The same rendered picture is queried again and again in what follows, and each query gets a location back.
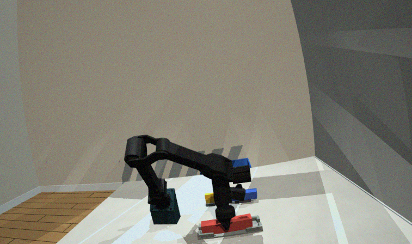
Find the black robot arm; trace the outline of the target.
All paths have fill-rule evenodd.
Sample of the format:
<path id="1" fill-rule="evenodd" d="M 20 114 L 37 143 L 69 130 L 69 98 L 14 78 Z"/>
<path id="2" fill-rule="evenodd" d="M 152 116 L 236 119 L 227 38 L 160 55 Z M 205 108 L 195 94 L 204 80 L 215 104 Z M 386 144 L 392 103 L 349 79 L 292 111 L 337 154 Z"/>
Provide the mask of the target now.
<path id="1" fill-rule="evenodd" d="M 156 146 L 156 151 L 147 156 L 146 144 Z M 197 169 L 200 173 L 212 179 L 214 188 L 223 188 L 230 182 L 237 184 L 230 187 L 229 199 L 244 201 L 244 182 L 251 182 L 250 167 L 233 167 L 232 161 L 220 154 L 201 154 L 170 142 L 166 138 L 154 138 L 149 135 L 134 136 L 126 143 L 124 161 L 131 168 L 136 168 L 148 186 L 148 204 L 154 208 L 169 208 L 170 193 L 167 193 L 167 182 L 158 178 L 151 164 L 158 160 L 173 162 Z"/>

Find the olive brown rectangular block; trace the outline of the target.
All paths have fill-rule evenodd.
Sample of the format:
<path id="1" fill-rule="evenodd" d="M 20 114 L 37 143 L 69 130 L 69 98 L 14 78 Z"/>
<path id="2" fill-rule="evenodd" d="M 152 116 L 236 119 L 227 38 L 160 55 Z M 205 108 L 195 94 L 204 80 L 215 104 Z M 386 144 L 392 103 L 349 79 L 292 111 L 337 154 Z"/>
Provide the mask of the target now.
<path id="1" fill-rule="evenodd" d="M 213 193 L 205 193 L 206 203 L 215 203 Z"/>

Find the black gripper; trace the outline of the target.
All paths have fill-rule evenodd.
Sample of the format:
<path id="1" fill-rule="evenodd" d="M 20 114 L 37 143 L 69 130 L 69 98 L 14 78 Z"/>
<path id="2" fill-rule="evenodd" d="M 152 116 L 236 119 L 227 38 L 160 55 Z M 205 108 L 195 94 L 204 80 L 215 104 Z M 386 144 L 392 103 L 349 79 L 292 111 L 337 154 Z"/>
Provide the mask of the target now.
<path id="1" fill-rule="evenodd" d="M 229 199 L 230 192 L 230 185 L 223 188 L 213 187 L 214 202 L 217 206 L 215 209 L 216 219 L 221 223 L 225 230 L 230 229 L 230 221 L 236 216 L 234 207 L 229 205 L 232 203 L 232 199 Z"/>

